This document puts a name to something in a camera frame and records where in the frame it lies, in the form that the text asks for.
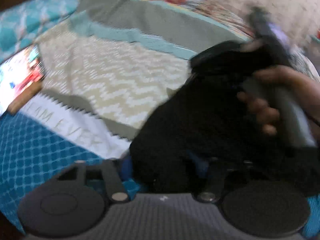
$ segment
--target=gray textured panel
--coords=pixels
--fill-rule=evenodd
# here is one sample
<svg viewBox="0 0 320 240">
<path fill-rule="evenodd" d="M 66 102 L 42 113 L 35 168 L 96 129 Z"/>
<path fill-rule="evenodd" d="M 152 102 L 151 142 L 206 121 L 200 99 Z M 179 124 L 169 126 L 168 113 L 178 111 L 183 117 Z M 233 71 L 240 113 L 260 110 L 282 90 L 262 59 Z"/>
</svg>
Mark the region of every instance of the gray textured panel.
<svg viewBox="0 0 320 240">
<path fill-rule="evenodd" d="M 215 205 L 199 203 L 191 194 L 138 194 L 132 202 L 112 206 L 95 228 L 79 236 L 65 239 L 257 240 L 262 238 L 235 229 L 224 220 Z M 278 239 L 303 240 L 303 237 L 295 234 Z M 25 240 L 42 240 L 42 238 L 29 235 Z"/>
</svg>

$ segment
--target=phone screen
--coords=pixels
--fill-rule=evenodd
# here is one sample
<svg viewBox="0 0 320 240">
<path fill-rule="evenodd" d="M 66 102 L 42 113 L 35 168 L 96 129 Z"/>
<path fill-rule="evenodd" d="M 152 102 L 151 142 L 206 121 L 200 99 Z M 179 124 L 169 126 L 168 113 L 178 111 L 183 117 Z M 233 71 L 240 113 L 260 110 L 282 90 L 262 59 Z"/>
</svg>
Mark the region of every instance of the phone screen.
<svg viewBox="0 0 320 240">
<path fill-rule="evenodd" d="M 38 45 L 33 44 L 0 65 L 0 116 L 33 82 L 44 77 Z"/>
</svg>

